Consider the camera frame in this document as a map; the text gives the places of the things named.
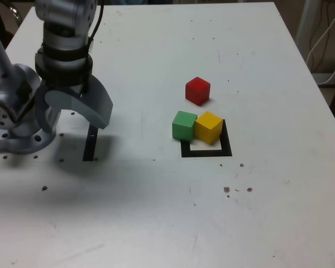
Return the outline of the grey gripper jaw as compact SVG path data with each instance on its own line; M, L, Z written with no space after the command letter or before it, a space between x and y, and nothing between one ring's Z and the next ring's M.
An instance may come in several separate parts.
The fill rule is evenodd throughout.
M50 107L79 113L97 128L104 129L109 125L113 102L103 84L93 75L84 84L50 89L44 100Z
M45 94L49 91L46 84L41 84L35 91L35 117L46 133L56 132L56 125L61 115L61 110L53 108L46 103Z

